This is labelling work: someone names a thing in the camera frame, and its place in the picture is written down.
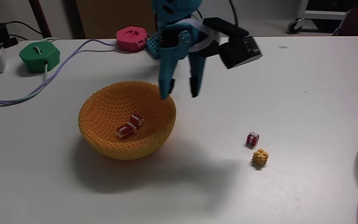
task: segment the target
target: black cable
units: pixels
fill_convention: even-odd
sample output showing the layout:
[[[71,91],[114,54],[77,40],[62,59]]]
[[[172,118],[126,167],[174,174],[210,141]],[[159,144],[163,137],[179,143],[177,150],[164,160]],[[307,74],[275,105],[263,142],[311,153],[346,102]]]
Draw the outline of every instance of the black cable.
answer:
[[[36,32],[36,33],[38,33],[38,34],[42,35],[42,34],[41,34],[41,32],[37,31],[36,29],[34,29],[34,28],[33,28],[33,27],[31,27],[30,25],[27,25],[26,23],[24,23],[24,22],[22,22],[22,21],[11,21],[11,22],[5,22],[4,24],[5,24],[5,25],[8,25],[8,24],[12,24],[12,23],[18,23],[18,24],[25,25],[26,27],[28,27],[28,28],[32,29],[34,32]]]
[[[197,9],[197,12],[198,12],[198,14],[200,15],[200,18],[201,18],[201,19],[204,19],[204,18],[203,18],[203,15],[201,15],[201,13],[200,13],[200,10]]]
[[[236,27],[239,27],[239,19],[237,18],[236,8],[234,7],[232,0],[229,0],[229,2],[230,2],[231,9],[233,10],[234,21],[236,22]]]
[[[9,34],[10,36],[12,36],[12,37],[18,37],[18,38],[21,38],[21,39],[23,39],[23,40],[28,40],[27,38],[25,38],[25,37],[22,37],[22,36],[19,36],[19,35],[14,35],[14,34]]]

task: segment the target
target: cart wheel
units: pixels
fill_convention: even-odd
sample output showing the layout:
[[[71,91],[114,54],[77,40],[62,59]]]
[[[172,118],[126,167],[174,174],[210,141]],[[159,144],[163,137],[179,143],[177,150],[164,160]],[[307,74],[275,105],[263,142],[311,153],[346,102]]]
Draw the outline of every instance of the cart wheel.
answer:
[[[298,20],[294,20],[291,23],[289,23],[288,28],[287,28],[289,34],[299,34],[299,32],[302,29],[302,26],[299,26],[299,28],[296,29],[295,27],[298,23],[299,23]]]

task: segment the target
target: wooden cabinet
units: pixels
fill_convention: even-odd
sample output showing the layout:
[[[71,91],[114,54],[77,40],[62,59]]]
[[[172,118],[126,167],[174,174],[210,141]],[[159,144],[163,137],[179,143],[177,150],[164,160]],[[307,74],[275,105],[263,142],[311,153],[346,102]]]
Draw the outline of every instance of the wooden cabinet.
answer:
[[[115,38],[127,26],[155,31],[152,0],[76,0],[85,36]]]

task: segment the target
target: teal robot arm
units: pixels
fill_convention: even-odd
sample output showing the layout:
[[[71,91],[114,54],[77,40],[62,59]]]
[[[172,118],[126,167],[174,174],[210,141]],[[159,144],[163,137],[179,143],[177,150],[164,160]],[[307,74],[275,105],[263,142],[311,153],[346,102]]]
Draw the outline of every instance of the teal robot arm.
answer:
[[[219,54],[218,31],[227,34],[230,37],[229,41],[248,35],[246,30],[220,18],[209,18],[202,22],[190,19],[191,13],[199,8],[201,2],[202,0],[152,1],[158,33],[152,40],[148,40],[147,47],[149,49],[150,46],[154,46],[150,53],[160,57],[158,85],[163,100],[173,90],[175,80],[172,77],[179,60],[187,56],[189,58],[191,94],[197,97],[203,80],[206,58]],[[231,51],[237,47],[226,45],[224,49]]]

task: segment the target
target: blue lego piece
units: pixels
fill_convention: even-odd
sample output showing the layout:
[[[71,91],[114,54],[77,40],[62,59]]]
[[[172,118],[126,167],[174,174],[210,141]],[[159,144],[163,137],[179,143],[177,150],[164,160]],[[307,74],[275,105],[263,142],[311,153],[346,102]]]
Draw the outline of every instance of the blue lego piece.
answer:
[[[147,39],[146,49],[149,51],[153,58],[160,58],[160,46],[158,42],[157,33]]]

